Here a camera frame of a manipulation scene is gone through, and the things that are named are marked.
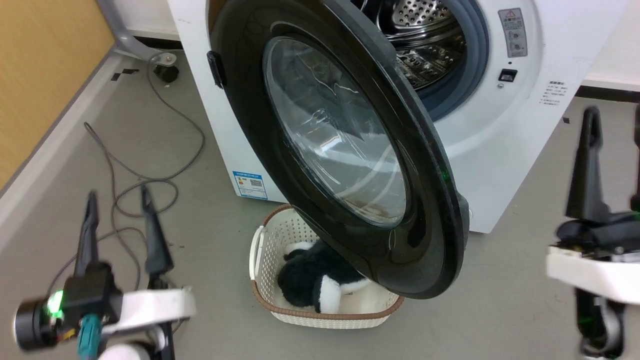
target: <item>electrical wire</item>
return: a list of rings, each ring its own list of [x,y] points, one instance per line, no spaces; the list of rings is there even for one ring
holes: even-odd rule
[[[115,236],[115,238],[118,240],[118,243],[122,246],[122,248],[125,250],[127,255],[131,258],[132,262],[134,263],[134,266],[136,267],[136,284],[135,284],[135,287],[134,287],[135,290],[138,290],[140,288],[140,277],[141,277],[141,273],[142,273],[142,269],[141,269],[141,266],[140,266],[140,261],[138,261],[138,258],[136,257],[135,253],[133,252],[133,250],[131,250],[130,246],[124,241],[124,239],[122,238],[120,233],[123,232],[123,231],[136,231],[140,235],[140,238],[142,239],[142,242],[144,243],[145,248],[148,247],[147,239],[146,239],[145,235],[142,233],[142,231],[140,231],[139,229],[137,229],[135,227],[123,227],[123,228],[119,229],[116,226],[115,212],[118,211],[119,213],[123,214],[124,216],[130,217],[130,218],[140,218],[143,215],[141,213],[137,214],[137,213],[130,213],[130,212],[124,211],[120,207],[120,205],[118,203],[120,202],[120,199],[122,199],[122,197],[124,197],[125,195],[127,195],[128,193],[133,191],[134,189],[140,187],[141,185],[149,184],[149,183],[166,183],[166,184],[170,185],[173,188],[173,190],[175,191],[175,194],[174,194],[173,198],[171,199],[171,201],[165,207],[163,207],[160,210],[158,210],[158,213],[162,213],[162,212],[164,212],[166,210],[169,210],[175,204],[175,202],[178,200],[178,195],[179,195],[178,186],[172,181],[173,178],[175,178],[178,175],[180,175],[183,172],[185,172],[196,161],[196,159],[202,153],[202,150],[204,149],[204,146],[205,146],[205,143],[206,143],[205,133],[204,133],[204,131],[202,131],[202,128],[198,124],[196,124],[195,121],[193,121],[191,118],[189,118],[187,115],[183,114],[181,111],[179,111],[178,109],[174,108],[171,104],[166,102],[165,99],[163,99],[162,95],[160,95],[160,93],[157,91],[156,87],[154,86],[154,84],[153,84],[153,82],[151,80],[151,65],[152,65],[152,62],[153,62],[154,58],[156,58],[157,56],[159,56],[161,54],[164,54],[164,53],[172,53],[173,54],[172,51],[159,51],[158,53],[154,54],[149,59],[147,59],[147,65],[145,67],[145,76],[146,76],[146,79],[147,79],[147,83],[149,84],[149,87],[151,88],[153,93],[156,95],[156,97],[166,107],[171,109],[176,114],[180,115],[180,117],[182,119],[186,120],[189,124],[191,124],[196,129],[196,131],[198,131],[198,133],[200,134],[200,138],[201,138],[200,146],[199,146],[198,150],[195,152],[195,154],[190,158],[190,160],[184,166],[180,167],[180,169],[178,169],[178,171],[174,172],[172,175],[168,175],[168,176],[164,176],[164,177],[150,177],[150,176],[143,175],[143,174],[133,170],[131,167],[128,167],[124,162],[120,161],[115,155],[113,155],[111,153],[111,151],[109,151],[109,149],[104,145],[104,142],[102,141],[102,139],[100,139],[100,136],[91,127],[91,125],[89,125],[87,122],[84,123],[84,128],[87,130],[87,133],[91,136],[91,138],[93,138],[95,143],[102,150],[102,154],[104,155],[104,158],[105,158],[105,160],[107,162],[107,165],[109,167],[109,175],[111,177],[111,200],[112,200],[112,203],[111,203],[111,211],[110,211],[109,217],[110,217],[110,220],[111,220],[112,231],[110,233],[108,233],[108,234],[105,234],[105,235],[101,236],[98,239],[98,242],[100,242],[100,241],[102,241],[102,240],[104,240],[106,238],[110,238],[112,236]],[[133,174],[133,175],[135,175],[138,178],[143,179],[143,180],[138,182],[138,183],[136,183],[136,184],[134,184],[134,185],[131,185],[131,186],[127,187],[125,190],[122,190],[121,192],[118,193],[117,190],[116,190],[116,175],[115,175],[115,170],[114,170],[114,167],[113,167],[113,162],[117,163],[118,165],[123,167],[129,173],[131,173],[131,174]],[[60,279],[60,277],[62,276],[64,271],[69,266],[71,266],[71,264],[75,260],[76,260],[76,256],[73,256],[71,259],[69,259],[67,261],[67,263],[54,276],[54,279],[50,283],[49,288],[47,290],[47,297],[49,297],[51,295],[51,292],[53,291],[53,288],[55,287],[55,284],[58,282],[58,280]],[[173,281],[171,281],[166,276],[164,277],[164,279],[173,288],[178,288],[178,286],[176,286],[176,284],[173,283]],[[178,328],[182,325],[183,322],[184,322],[184,320],[180,320],[178,322],[178,325],[173,330],[173,333],[175,333],[178,330]]]

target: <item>warning label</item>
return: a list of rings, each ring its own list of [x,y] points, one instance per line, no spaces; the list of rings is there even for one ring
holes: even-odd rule
[[[498,15],[507,41],[507,55],[510,58],[527,56],[527,32],[522,11],[519,8],[504,9],[498,11]]]
[[[545,93],[542,94],[538,104],[559,106],[565,102],[567,91],[569,91],[569,88],[565,86],[564,81],[549,81]]]
[[[262,176],[234,171],[234,178],[236,179],[240,196],[267,200],[267,191],[264,189]]]

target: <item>stuffed toy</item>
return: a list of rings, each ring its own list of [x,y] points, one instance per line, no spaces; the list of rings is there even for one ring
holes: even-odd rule
[[[284,259],[278,274],[282,295],[293,306],[313,306],[316,313],[337,314],[343,294],[371,282],[322,240],[290,244]]]

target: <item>white plastic mount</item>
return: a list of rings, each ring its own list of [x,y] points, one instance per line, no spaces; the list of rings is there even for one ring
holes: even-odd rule
[[[620,302],[640,305],[640,263],[614,263],[582,257],[577,251],[550,246],[547,276]]]
[[[194,315],[196,302],[190,288],[134,291],[123,295],[120,321],[106,325],[102,335],[140,331]]]

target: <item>gray floor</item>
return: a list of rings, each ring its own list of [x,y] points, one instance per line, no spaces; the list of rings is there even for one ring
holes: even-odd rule
[[[176,268],[171,277],[190,284],[199,315],[177,334],[179,359],[571,359],[577,334],[571,290],[545,278],[545,247],[563,221],[563,208],[579,133],[580,113],[591,103],[604,117],[602,172],[605,197],[624,209],[633,191],[636,150],[631,104],[575,99],[502,220],[489,235],[473,234],[460,278],[433,300],[407,300],[382,326],[327,331],[279,322],[251,293],[247,274],[255,227],[276,204],[236,197],[188,69],[162,88],[168,101],[207,131],[208,144],[193,168],[177,178],[180,199],[162,214]],[[191,156],[197,134],[161,106],[140,73],[121,76],[119,91],[98,121],[106,145],[144,174],[173,172]],[[118,170],[118,188],[136,179]],[[76,249],[89,189],[100,195],[100,233],[109,231],[109,180],[98,147],[87,136],[53,181],[36,211],[0,254],[0,336],[3,359],[73,359],[65,345],[53,353],[21,354],[9,333],[20,299],[40,295],[50,275]],[[153,187],[156,201],[168,187]],[[137,198],[124,201],[135,210]],[[118,225],[137,225],[118,217]],[[125,238],[143,258],[135,234]],[[133,287],[134,268],[113,240],[100,250],[114,265],[117,283]]]

